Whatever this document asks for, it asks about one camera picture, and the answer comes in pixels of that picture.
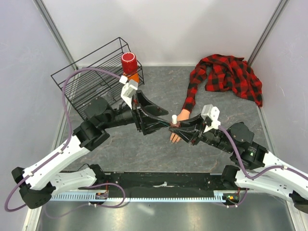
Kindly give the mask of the glitter nail polish bottle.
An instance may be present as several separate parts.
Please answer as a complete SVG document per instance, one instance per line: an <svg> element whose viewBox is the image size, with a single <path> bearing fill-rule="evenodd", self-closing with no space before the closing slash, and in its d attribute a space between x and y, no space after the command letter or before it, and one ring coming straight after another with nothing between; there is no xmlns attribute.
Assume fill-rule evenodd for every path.
<svg viewBox="0 0 308 231"><path fill-rule="evenodd" d="M180 122L178 121L176 124L170 123L171 128L179 128L180 127Z"/></svg>

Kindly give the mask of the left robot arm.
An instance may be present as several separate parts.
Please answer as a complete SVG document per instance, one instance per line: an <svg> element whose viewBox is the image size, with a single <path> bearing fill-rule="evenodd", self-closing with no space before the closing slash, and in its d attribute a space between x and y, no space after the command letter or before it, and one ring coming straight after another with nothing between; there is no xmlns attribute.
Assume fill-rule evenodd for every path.
<svg viewBox="0 0 308 231"><path fill-rule="evenodd" d="M169 127L170 122L161 118L168 115L168 111L148 100L141 90L129 97L126 103L125 107L114 109L103 97L91 100L84 110L86 120L70 130L63 144L34 165L16 167L12 171L28 208L38 208L66 191L104 187L105 173L99 165L70 173L62 170L105 142L110 137L107 129L135 124L138 131L148 135Z"/></svg>

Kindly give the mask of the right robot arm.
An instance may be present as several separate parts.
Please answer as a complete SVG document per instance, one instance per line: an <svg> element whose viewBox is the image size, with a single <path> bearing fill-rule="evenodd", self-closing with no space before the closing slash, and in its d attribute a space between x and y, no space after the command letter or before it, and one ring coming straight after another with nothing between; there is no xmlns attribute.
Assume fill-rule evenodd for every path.
<svg viewBox="0 0 308 231"><path fill-rule="evenodd" d="M224 168L220 177L223 188L229 190L236 186L275 195L307 213L307 173L254 142L254 133L243 122L225 129L217 115L199 115L183 121L173 115L169 129L192 145L202 141L231 154L230 160L236 165Z"/></svg>

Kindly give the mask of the mannequin hand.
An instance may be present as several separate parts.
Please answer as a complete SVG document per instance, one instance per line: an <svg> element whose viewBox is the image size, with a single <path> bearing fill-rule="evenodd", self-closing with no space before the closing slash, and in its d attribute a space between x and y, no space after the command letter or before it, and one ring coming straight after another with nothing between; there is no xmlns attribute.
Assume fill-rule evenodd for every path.
<svg viewBox="0 0 308 231"><path fill-rule="evenodd" d="M186 110L186 109L182 109L182 111L180 112L180 114L177 115L178 117L178 121L183 121L186 119L189 119L190 116L190 111ZM177 143L180 141L180 136L177 133L172 133L170 136L170 141L172 143Z"/></svg>

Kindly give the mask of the orange cup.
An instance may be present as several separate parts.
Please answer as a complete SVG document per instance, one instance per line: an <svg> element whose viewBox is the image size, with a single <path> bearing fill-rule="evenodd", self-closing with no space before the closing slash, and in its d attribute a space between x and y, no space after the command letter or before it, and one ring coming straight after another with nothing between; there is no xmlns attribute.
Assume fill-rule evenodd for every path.
<svg viewBox="0 0 308 231"><path fill-rule="evenodd" d="M135 72L133 74L127 74L126 77L128 78L128 81L133 80L137 83L139 83L139 81L140 81L139 74L137 72Z"/></svg>

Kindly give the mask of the clear plastic cup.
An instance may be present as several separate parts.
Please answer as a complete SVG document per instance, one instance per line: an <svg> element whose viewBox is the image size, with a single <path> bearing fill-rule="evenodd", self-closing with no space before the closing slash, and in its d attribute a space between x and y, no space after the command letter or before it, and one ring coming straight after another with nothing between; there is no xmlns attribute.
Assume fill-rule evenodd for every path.
<svg viewBox="0 0 308 231"><path fill-rule="evenodd" d="M97 88L96 93L98 97L104 98L108 102L114 102L114 98L108 88L105 88L103 86Z"/></svg>

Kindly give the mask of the red cup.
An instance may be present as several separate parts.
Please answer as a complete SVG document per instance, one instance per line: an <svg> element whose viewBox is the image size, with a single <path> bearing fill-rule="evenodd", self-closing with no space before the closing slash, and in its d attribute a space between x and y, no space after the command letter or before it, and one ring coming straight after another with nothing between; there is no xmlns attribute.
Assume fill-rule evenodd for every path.
<svg viewBox="0 0 308 231"><path fill-rule="evenodd" d="M123 72L126 74L133 74L138 69L136 55L132 52L126 52L121 56L121 63Z"/></svg>

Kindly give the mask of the red plaid shirt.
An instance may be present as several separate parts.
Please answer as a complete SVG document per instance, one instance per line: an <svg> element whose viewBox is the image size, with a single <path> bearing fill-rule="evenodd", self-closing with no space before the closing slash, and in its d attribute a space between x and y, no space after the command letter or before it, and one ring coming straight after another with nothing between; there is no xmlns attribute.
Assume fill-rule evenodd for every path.
<svg viewBox="0 0 308 231"><path fill-rule="evenodd" d="M193 110L198 86L205 80L206 91L232 91L239 98L253 101L258 107L263 106L262 82L247 61L244 58L212 54L201 59L190 73L182 107L184 110Z"/></svg>

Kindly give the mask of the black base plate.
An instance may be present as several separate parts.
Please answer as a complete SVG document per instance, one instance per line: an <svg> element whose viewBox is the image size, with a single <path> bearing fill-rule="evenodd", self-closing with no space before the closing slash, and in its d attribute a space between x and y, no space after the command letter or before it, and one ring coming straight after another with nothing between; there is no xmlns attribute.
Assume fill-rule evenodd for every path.
<svg viewBox="0 0 308 231"><path fill-rule="evenodd" d="M232 184L224 185L221 175L174 172L106 172L94 183L115 183L128 196L205 196L214 191L238 191Z"/></svg>

